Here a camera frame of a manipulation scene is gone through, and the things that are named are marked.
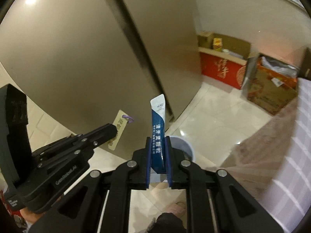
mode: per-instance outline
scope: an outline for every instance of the white wall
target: white wall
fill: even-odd
[[[311,19],[286,0],[196,0],[197,31],[241,38],[252,50],[300,66],[311,47]]]

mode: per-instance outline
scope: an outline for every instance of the yellow box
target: yellow box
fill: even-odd
[[[215,51],[222,51],[222,38],[215,37],[213,39],[213,49]]]

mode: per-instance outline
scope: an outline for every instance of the person's foot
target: person's foot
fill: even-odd
[[[186,212],[186,204],[183,202],[177,202],[177,203],[173,203],[171,204],[167,209],[166,209],[166,213],[172,213],[175,216],[177,216],[178,218],[182,217],[183,214]]]

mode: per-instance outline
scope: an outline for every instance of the refrigerator door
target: refrigerator door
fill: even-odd
[[[123,1],[177,118],[202,82],[192,0]]]
[[[115,151],[124,159],[151,134],[150,100],[160,94],[105,0],[15,0],[0,25],[0,62],[44,111],[76,134],[119,109],[134,118]]]

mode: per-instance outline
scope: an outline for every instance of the blue gripper pad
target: blue gripper pad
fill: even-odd
[[[146,163],[146,188],[149,188],[149,184],[150,184],[151,154],[152,154],[151,146],[152,146],[152,141],[151,139],[149,139],[148,148],[146,148],[146,150],[148,150],[147,163]]]
[[[164,138],[165,143],[165,169],[166,169],[166,176],[167,176],[167,182],[169,184],[169,187],[172,187],[173,181],[172,181],[172,164],[171,164],[171,158],[170,153],[172,148],[168,146],[167,140],[169,137]]]

